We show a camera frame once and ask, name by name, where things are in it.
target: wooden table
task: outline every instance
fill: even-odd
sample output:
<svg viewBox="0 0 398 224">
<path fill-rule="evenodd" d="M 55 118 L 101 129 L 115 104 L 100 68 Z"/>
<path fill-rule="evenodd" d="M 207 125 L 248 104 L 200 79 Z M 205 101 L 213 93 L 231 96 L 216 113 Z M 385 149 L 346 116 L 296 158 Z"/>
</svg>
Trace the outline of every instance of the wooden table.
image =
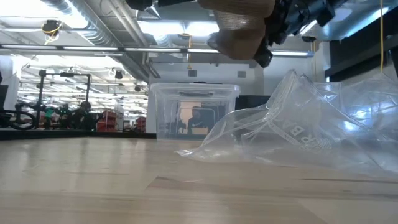
<svg viewBox="0 0 398 224">
<path fill-rule="evenodd" d="M 0 142 L 0 223 L 398 223 L 398 180 L 174 153 L 199 142 Z"/>
</svg>

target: ceiling light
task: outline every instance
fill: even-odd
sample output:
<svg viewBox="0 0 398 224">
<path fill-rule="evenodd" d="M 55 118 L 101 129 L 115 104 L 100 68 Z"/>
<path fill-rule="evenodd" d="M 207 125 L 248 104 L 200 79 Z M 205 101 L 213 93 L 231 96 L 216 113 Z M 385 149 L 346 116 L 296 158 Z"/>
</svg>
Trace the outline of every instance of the ceiling light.
<svg viewBox="0 0 398 224">
<path fill-rule="evenodd" d="M 55 102 L 58 102 L 58 103 L 65 103 L 64 101 L 61 101 L 61 100 L 57 100 L 57 99 L 53 99 Z"/>
<path fill-rule="evenodd" d="M 349 30 L 347 32 L 345 37 L 351 37 L 352 35 L 354 35 L 358 31 L 360 31 L 361 29 L 363 29 L 364 27 L 366 27 L 367 25 L 369 25 L 370 23 L 375 21 L 376 19 L 379 19 L 381 17 L 381 15 L 384 15 L 385 13 L 387 13 L 388 10 L 389 10 L 388 7 L 385 7 L 382 10 L 380 10 L 380 9 L 377 10 L 376 12 L 374 12 L 373 14 L 371 14 L 370 16 L 368 16 L 367 18 L 365 18 L 361 22 L 357 23 L 351 30 Z"/>
<path fill-rule="evenodd" d="M 147 22 L 138 21 L 141 31 L 153 36 L 162 36 L 167 34 L 182 34 L 184 29 L 181 22 Z"/>
<path fill-rule="evenodd" d="M 71 78 L 65 78 L 65 80 L 66 81 L 69 81 L 69 82 L 71 82 L 71 83 L 76 83 L 77 81 L 75 81 L 75 80 L 73 80 L 73 79 L 71 79 Z"/>
<path fill-rule="evenodd" d="M 48 73 L 55 73 L 55 71 L 54 70 L 52 70 L 52 71 L 50 71 L 50 70 L 47 70 L 48 71 Z M 60 82 L 64 82 L 65 81 L 65 77 L 61 77 L 60 75 L 52 75 L 52 78 L 55 80 L 55 81 L 60 81 Z"/>
<path fill-rule="evenodd" d="M 38 95 L 38 91 L 18 91 L 18 94 L 32 94 L 32 95 Z M 82 92 L 51 92 L 51 91 L 43 91 L 44 95 L 53 95 L 53 96 L 76 96 L 76 95 L 83 95 L 85 96 L 86 93 Z M 118 93 L 116 96 L 112 93 L 90 93 L 90 96 L 92 97 L 109 97 L 109 98 L 120 98 L 121 96 L 124 96 L 125 98 L 147 98 L 146 95 L 142 94 L 131 94 L 131 93 Z"/>
<path fill-rule="evenodd" d="M 316 20 L 312 21 L 310 24 L 308 24 L 308 25 L 306 25 L 306 26 L 303 26 L 303 27 L 301 28 L 301 30 L 300 30 L 300 35 L 306 34 L 308 31 L 310 31 L 310 29 L 311 29 L 312 27 L 315 26 L 315 24 L 317 24 L 317 21 L 316 21 Z"/>
<path fill-rule="evenodd" d="M 90 85 L 123 86 L 122 83 L 91 83 Z"/>
<path fill-rule="evenodd" d="M 126 47 L 127 52 L 153 52 L 153 53 L 180 53 L 181 49 L 152 48 L 152 47 Z"/>
<path fill-rule="evenodd" d="M 117 47 L 63 47 L 65 50 L 118 51 Z"/>
<path fill-rule="evenodd" d="M 188 53 L 219 54 L 220 52 L 214 49 L 188 49 Z"/>
<path fill-rule="evenodd" d="M 0 30 L 4 32 L 42 32 L 42 29 L 35 28 L 4 28 Z"/>
<path fill-rule="evenodd" d="M 117 54 L 117 53 L 95 53 L 94 56 L 122 57 L 123 54 Z"/>
<path fill-rule="evenodd" d="M 290 51 L 271 51 L 274 56 L 296 56 L 296 57 L 308 57 L 309 52 L 290 52 Z"/>
<path fill-rule="evenodd" d="M 219 30 L 216 22 L 190 22 L 185 32 L 192 36 L 207 37 Z"/>
<path fill-rule="evenodd" d="M 29 81 L 29 80 L 22 80 L 20 83 L 23 84 L 40 84 L 40 81 Z M 43 82 L 44 85 L 48 84 L 56 84 L 56 85 L 76 85 L 76 84 L 86 84 L 84 82 L 75 82 L 75 83 L 67 83 L 67 82 Z"/>
<path fill-rule="evenodd" d="M 22 49 L 22 50 L 56 50 L 56 46 L 47 45 L 17 45 L 17 44 L 2 44 L 5 49 Z"/>
<path fill-rule="evenodd" d="M 36 100 L 37 98 L 34 96 L 24 96 L 23 98 L 27 99 L 27 100 Z"/>
</svg>

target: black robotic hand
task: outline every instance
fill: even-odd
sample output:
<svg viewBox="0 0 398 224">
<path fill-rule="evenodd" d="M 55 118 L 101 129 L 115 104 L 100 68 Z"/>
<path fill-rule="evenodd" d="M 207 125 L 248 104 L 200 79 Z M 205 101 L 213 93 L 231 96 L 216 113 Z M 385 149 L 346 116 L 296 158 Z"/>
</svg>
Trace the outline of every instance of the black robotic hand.
<svg viewBox="0 0 398 224">
<path fill-rule="evenodd" d="M 158 0 L 159 7 L 191 0 Z M 272 60 L 268 49 L 283 44 L 290 34 L 316 20 L 326 25 L 335 9 L 347 0 L 198 0 L 214 10 L 220 31 L 213 34 L 209 46 L 232 59 L 254 59 L 266 67 Z M 153 0 L 127 0 L 133 9 L 146 10 Z"/>
</svg>

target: cable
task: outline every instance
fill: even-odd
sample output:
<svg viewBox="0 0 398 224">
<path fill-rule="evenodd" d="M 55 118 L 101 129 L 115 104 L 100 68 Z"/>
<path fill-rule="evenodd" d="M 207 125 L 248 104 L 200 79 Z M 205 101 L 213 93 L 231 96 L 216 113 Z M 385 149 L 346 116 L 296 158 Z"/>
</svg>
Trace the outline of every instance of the cable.
<svg viewBox="0 0 398 224">
<path fill-rule="evenodd" d="M 44 24 L 42 24 L 42 31 L 43 31 L 43 33 L 45 33 L 45 34 L 52 34 L 52 33 L 55 33 L 56 31 L 58 31 L 59 29 L 61 29 L 62 24 L 63 24 L 63 22 L 61 22 L 61 24 L 58 26 L 58 28 L 56 28 L 55 30 L 51 30 L 51 31 L 44 31 L 44 30 L 43 30 Z"/>
<path fill-rule="evenodd" d="M 383 0 L 380 0 L 380 46 L 381 46 L 381 61 L 380 71 L 383 73 L 384 66 L 384 19 L 383 19 Z"/>
</svg>

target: clear plastic bag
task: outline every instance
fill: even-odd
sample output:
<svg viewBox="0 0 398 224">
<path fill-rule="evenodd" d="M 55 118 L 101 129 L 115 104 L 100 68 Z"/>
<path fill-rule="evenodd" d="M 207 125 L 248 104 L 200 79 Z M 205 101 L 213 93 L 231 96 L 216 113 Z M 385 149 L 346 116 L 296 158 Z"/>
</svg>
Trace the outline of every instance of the clear plastic bag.
<svg viewBox="0 0 398 224">
<path fill-rule="evenodd" d="M 343 86 L 290 71 L 267 104 L 220 120 L 198 149 L 206 162 L 260 161 L 398 174 L 398 84 L 383 74 Z"/>
</svg>

